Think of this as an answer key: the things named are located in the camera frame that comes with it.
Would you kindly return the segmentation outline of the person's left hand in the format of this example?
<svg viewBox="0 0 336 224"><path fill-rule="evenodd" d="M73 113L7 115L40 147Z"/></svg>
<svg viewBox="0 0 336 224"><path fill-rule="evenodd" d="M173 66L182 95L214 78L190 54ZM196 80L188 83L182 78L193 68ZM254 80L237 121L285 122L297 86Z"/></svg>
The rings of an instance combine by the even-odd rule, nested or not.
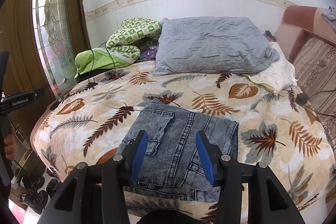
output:
<svg viewBox="0 0 336 224"><path fill-rule="evenodd" d="M15 160L16 148L15 148L15 133L13 125L10 125L10 133L9 135L6 135L3 138L3 141L5 144L4 151L6 158L11 161Z"/></svg>

